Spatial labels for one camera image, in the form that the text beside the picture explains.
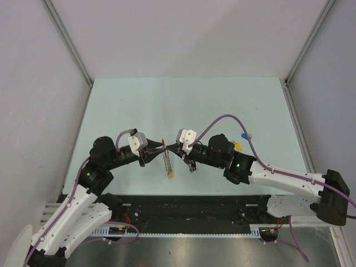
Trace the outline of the keyring with chain and tags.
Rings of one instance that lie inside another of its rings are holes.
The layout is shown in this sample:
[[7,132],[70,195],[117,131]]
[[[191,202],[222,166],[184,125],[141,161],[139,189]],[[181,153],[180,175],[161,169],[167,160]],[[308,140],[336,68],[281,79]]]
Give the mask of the keyring with chain and tags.
[[162,155],[164,158],[164,164],[165,164],[165,169],[167,172],[167,177],[169,179],[171,179],[174,176],[174,172],[172,170],[172,166],[171,166],[171,162],[170,162],[170,158],[169,158],[169,152],[166,149],[166,144],[165,144],[164,139],[162,139],[161,141],[162,141],[162,148],[164,149],[164,153]]

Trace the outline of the black key tag with key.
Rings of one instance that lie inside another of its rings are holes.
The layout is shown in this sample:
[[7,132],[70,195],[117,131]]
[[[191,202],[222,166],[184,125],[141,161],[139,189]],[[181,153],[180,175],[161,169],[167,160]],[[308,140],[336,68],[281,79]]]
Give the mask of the black key tag with key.
[[190,172],[195,172],[196,171],[196,163],[195,163],[195,161],[190,162],[188,164],[188,166],[189,166],[189,171]]

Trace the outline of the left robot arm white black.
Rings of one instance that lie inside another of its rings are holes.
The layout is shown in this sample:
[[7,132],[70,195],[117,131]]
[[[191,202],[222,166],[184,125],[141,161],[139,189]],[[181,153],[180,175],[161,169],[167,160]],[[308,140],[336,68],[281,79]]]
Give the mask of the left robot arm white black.
[[32,236],[24,266],[64,266],[67,259],[95,229],[117,222],[124,214],[122,200],[104,190],[113,180],[112,170],[139,162],[144,167],[165,151],[162,142],[127,130],[128,145],[108,136],[97,138],[80,166],[74,186],[50,219]]

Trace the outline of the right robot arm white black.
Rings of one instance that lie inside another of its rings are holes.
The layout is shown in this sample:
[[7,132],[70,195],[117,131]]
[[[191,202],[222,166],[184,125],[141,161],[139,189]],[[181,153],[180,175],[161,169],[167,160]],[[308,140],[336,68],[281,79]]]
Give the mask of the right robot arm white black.
[[276,217],[312,215],[331,225],[344,226],[347,222],[350,191],[337,171],[318,174],[279,170],[236,151],[234,143],[223,134],[211,137],[207,145],[178,139],[167,149],[188,164],[194,161],[222,169],[223,176],[233,184],[262,185],[288,192],[286,196],[269,195],[263,199],[263,205],[256,210],[262,223],[270,223]]

